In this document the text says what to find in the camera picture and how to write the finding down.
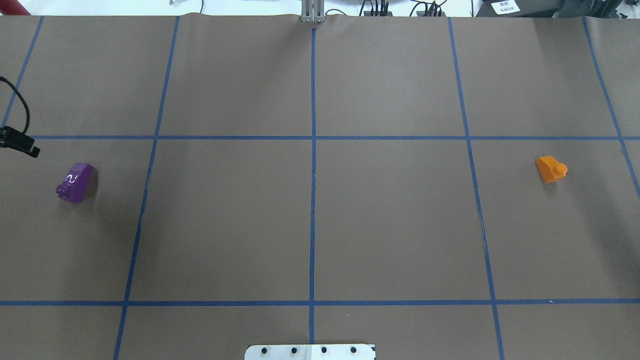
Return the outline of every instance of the red object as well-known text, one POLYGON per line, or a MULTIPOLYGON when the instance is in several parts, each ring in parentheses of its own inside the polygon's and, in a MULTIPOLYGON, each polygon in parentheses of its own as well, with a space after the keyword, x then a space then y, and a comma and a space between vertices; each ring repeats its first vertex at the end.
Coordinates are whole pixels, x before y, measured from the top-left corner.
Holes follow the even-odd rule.
POLYGON ((0 13, 3 15, 31 15, 18 0, 0 0, 0 13))

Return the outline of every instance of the white bracket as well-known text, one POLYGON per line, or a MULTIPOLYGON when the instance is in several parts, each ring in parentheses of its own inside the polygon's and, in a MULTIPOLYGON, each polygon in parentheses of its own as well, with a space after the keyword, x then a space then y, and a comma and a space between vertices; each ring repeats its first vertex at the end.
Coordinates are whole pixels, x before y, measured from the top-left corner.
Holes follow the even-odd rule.
POLYGON ((302 22, 324 22, 324 0, 302 0, 302 22))
POLYGON ((244 360, 286 359, 376 360, 376 346, 367 344, 254 345, 244 353, 244 360))

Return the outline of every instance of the white mounting plate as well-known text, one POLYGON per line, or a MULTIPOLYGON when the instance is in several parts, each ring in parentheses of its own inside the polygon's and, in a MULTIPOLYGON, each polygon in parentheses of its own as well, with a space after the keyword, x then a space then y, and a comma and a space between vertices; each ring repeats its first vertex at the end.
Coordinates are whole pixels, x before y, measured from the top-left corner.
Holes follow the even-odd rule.
POLYGON ((376 360, 375 349, 367 344, 253 345, 244 360, 376 360))

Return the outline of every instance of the vertical blue line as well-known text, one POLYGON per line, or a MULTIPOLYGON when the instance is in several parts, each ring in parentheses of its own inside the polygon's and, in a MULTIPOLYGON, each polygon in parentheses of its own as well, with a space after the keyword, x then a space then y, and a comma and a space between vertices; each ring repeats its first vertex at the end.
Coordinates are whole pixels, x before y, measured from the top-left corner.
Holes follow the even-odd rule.
POLYGON ((309 244, 309 343, 315 342, 316 300, 316 29, 311 30, 311 230, 309 244))
MULTIPOLYGON (((42 28, 43 21, 44 21, 44 16, 41 16, 40 21, 38 21, 38 26, 36 27, 36 32, 33 34, 33 38, 31 39, 31 45, 29 45, 29 51, 27 51, 27 56, 24 58, 24 63, 22 63, 22 69, 20 69, 20 74, 18 75, 18 81, 15 82, 15 88, 18 90, 20 90, 22 77, 24 76, 24 72, 27 70, 27 64, 31 59, 33 48, 36 46, 36 40, 38 40, 38 35, 40 34, 40 28, 42 28)), ((14 100, 15 100, 15 92, 11 94, 9 105, 6 106, 6 111, 4 112, 4 119, 2 120, 2 127, 4 127, 6 125, 6 122, 9 120, 9 113, 11 113, 11 108, 13 107, 14 100)))
POLYGON ((453 23, 449 20, 449 36, 451 37, 451 51, 453 52, 453 64, 456 69, 456 82, 458 83, 458 97, 460 98, 460 110, 462 112, 462 122, 465 126, 465 136, 467 138, 467 152, 469 156, 469 165, 471 167, 471 178, 474 184, 474 193, 476 195, 476 209, 480 218, 480 226, 482 228, 482 241, 484 244, 484 266, 486 268, 486 277, 489 282, 489 294, 491 295, 493 324, 495 326, 495 337, 498 343, 498 354, 500 360, 504 360, 504 349, 502 347, 502 332, 500 330, 500 319, 498 317, 498 306, 495 302, 495 289, 493 287, 493 274, 491 271, 491 261, 489 258, 489 246, 486 242, 486 231, 484 230, 484 218, 482 214, 482 203, 480 201, 480 192, 478 190, 478 182, 476 176, 476 164, 474 163, 473 150, 471 148, 471 135, 469 133, 469 124, 467 122, 467 108, 465 106, 465 96, 462 92, 462 80, 460 79, 460 66, 458 65, 458 54, 456 51, 456 39, 453 35, 453 23))
POLYGON ((620 131, 620 126, 618 125, 618 119, 616 118, 616 113, 613 111, 613 105, 611 104, 611 99, 609 98, 609 92, 607 91, 607 87, 604 85, 604 79, 602 78, 602 73, 600 72, 600 66, 598 66, 598 60, 596 59, 596 52, 593 50, 593 43, 591 42, 591 33, 589 32, 589 26, 587 25, 587 18, 582 16, 582 25, 584 25, 584 32, 587 35, 587 43, 589 44, 589 51, 591 52, 591 59, 593 60, 593 66, 596 69, 596 74, 598 75, 598 80, 600 82, 600 87, 602 87, 602 93, 604 94, 604 99, 607 101, 607 107, 609 107, 609 114, 611 114, 611 120, 613 121, 613 126, 616 128, 616 133, 618 134, 618 140, 620 141, 620 146, 622 147, 622 153, 625 155, 625 161, 627 162, 627 167, 629 172, 631 173, 631 180, 634 182, 634 187, 636 188, 636 195, 640 198, 640 186, 638 185, 638 180, 636 178, 636 172, 634 171, 634 167, 631 164, 631 159, 629 158, 629 153, 627 152, 627 146, 625 145, 625 139, 622 137, 622 131, 620 131))
POLYGON ((127 310, 129 308, 129 296, 131 295, 131 283, 133 282, 133 273, 136 268, 136 258, 138 257, 138 245, 140 244, 140 235, 142 233, 142 217, 145 214, 145 208, 147 207, 147 196, 149 180, 151 179, 151 171, 156 159, 156 147, 158 143, 158 136, 160 134, 160 125, 162 124, 162 114, 164 110, 164 99, 166 97, 166 89, 169 85, 169 75, 171 74, 171 64, 173 61, 173 50, 175 49, 175 39, 178 35, 178 25, 180 23, 180 17, 175 17, 175 24, 173 25, 173 38, 171 40, 171 49, 169 50, 169 60, 166 64, 166 73, 164 74, 164 85, 162 89, 162 96, 160 98, 160 108, 158 109, 158 118, 156 120, 156 131, 154 133, 154 142, 151 146, 151 156, 149 157, 149 166, 147 168, 147 179, 145 180, 145 189, 142 194, 142 204, 140 205, 140 214, 138 215, 138 228, 136 230, 136 239, 133 243, 133 252, 131 254, 131 263, 129 264, 129 275, 127 276, 127 287, 124 293, 124 302, 122 304, 122 313, 120 315, 120 326, 118 326, 118 337, 116 339, 116 346, 113 351, 113 360, 118 360, 120 356, 120 345, 122 344, 122 334, 124 332, 124 323, 127 318, 127 310))

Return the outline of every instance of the horizontal blue line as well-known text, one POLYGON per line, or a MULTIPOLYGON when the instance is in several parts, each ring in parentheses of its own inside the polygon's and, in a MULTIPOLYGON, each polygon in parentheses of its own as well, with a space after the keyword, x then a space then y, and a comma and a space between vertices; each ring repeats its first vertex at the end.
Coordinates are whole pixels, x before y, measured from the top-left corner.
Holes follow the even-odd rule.
POLYGON ((451 306, 491 305, 491 300, 316 300, 316 306, 451 306))
POLYGON ((496 300, 497 305, 549 305, 549 304, 640 304, 640 299, 522 299, 496 300))
POLYGON ((30 135, 35 140, 153 140, 153 135, 30 135))
POLYGON ((311 140, 311 136, 160 135, 160 140, 311 140))
POLYGON ((307 300, 273 301, 129 301, 129 306, 308 306, 307 300))
MULTIPOLYGON (((473 306, 473 305, 640 304, 640 299, 505 300, 315 300, 314 306, 473 306)), ((129 301, 129 306, 309 306, 308 300, 267 301, 129 301)), ((122 301, 0 300, 0 306, 122 306, 122 301)))
MULTIPOLYGON (((32 135, 36 140, 153 140, 154 135, 32 135)), ((617 136, 470 136, 471 140, 619 140, 617 136)), ((312 136, 160 135, 160 140, 312 140, 312 136)), ((464 136, 317 136, 316 140, 465 140, 464 136)), ((640 140, 640 136, 624 136, 640 140)))
POLYGON ((122 301, 0 300, 0 306, 122 306, 122 301))

